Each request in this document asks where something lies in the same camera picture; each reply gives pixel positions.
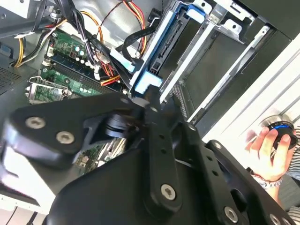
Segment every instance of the black plastic arm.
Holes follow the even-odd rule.
[[[125,137],[123,154],[56,195],[45,224],[273,225],[274,218],[295,224],[221,143],[202,142],[177,99],[161,108],[158,88],[150,86],[145,100],[139,106],[112,93],[19,109],[6,122],[0,166],[17,153],[41,177],[47,171],[46,180],[51,172],[64,173],[81,150]],[[36,121],[30,128],[32,117],[44,126]],[[61,131],[74,141],[59,142]]]

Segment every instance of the black panel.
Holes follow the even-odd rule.
[[[300,32],[299,0],[240,0],[278,30],[294,39]]]
[[[245,45],[219,33],[186,80],[185,88],[194,108],[207,97],[245,48]]]
[[[277,31],[260,49],[251,63],[236,77],[207,113],[200,119],[196,127],[201,137],[230,109],[241,95],[253,84],[262,72],[290,43],[290,39]]]

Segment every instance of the yellow wire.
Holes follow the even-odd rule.
[[[51,28],[52,30],[55,30],[56,28],[58,28],[59,26],[61,26],[64,22],[66,22],[67,21],[67,19],[65,19],[65,20],[62,20],[62,21],[60,21],[58,24],[56,24],[53,28]],[[20,62],[19,62],[19,64],[16,64],[15,65],[15,67],[20,67],[21,65],[23,65],[24,64],[24,62],[22,63],[22,59],[23,59],[23,42],[21,41],[21,44],[20,45],[22,45],[22,55],[21,55],[21,60],[20,60]]]
[[[142,28],[144,29],[145,28],[145,23],[144,23],[144,20],[140,14],[140,12],[137,10],[137,8],[134,6],[134,4],[132,4],[131,2],[129,2],[130,6],[133,8],[133,10],[136,12],[136,14],[139,16],[139,19],[142,23]]]
[[[104,83],[110,82],[110,81],[112,81],[112,80],[115,80],[115,79],[117,79],[117,78],[119,78],[119,77],[120,77],[120,75],[114,76],[114,77],[112,77],[111,79],[108,79],[108,80],[106,80],[106,81],[101,82],[101,85],[103,85]]]
[[[103,33],[102,33],[102,30],[101,30],[101,27],[100,27],[98,21],[88,12],[81,11],[81,13],[87,15],[96,24],[96,26],[98,27],[98,30],[99,30],[99,34],[100,34],[100,42],[103,43]]]
[[[134,9],[134,11],[136,12],[136,14],[139,16],[139,19],[141,20],[142,23],[142,28],[145,29],[146,25],[145,25],[145,21],[143,20],[139,10],[134,6],[134,4],[132,4],[132,2],[129,2],[129,4],[131,5],[131,7]],[[144,53],[144,51],[146,50],[146,45],[147,45],[147,37],[144,37],[144,45],[142,47],[141,50],[141,55]]]
[[[21,63],[22,58],[23,58],[23,41],[22,41],[21,38],[19,38],[19,44],[20,44],[19,57],[18,57],[18,60],[15,64],[15,67],[17,67]]]

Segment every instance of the finger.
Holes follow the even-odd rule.
[[[256,138],[256,140],[251,145],[249,152],[250,152],[252,159],[256,159],[256,158],[259,159],[258,152],[259,152],[259,149],[261,148],[261,146],[263,144],[263,140],[268,132],[269,132],[269,129],[267,127],[264,127],[262,129],[261,133]]]
[[[253,141],[253,142],[249,142],[249,143],[247,144],[247,146],[245,147],[245,150],[246,150],[246,151],[250,151],[250,148],[251,148],[251,146],[253,145],[253,143],[254,143],[254,141]]]
[[[295,149],[296,149],[296,147],[287,151],[286,161],[285,161],[285,171],[288,170],[288,168],[291,164]]]
[[[277,135],[278,135],[278,131],[276,129],[272,129],[266,135],[265,139],[263,140],[261,149],[259,150],[259,159],[266,166],[272,166],[270,156]]]
[[[278,173],[285,173],[287,152],[289,150],[290,142],[291,142],[290,136],[283,135],[277,147],[277,152],[274,156],[274,161],[273,161],[273,168]]]

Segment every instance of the wristwatch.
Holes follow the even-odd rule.
[[[268,181],[268,180],[265,180],[264,178],[262,178],[261,176],[259,175],[256,175],[256,174],[253,174],[251,173],[251,176],[257,181],[257,183],[260,184],[260,186],[262,186],[263,189],[269,189],[269,188],[274,188],[274,187],[277,187],[279,185],[281,185],[282,183],[282,179],[280,178],[279,180],[277,181]]]

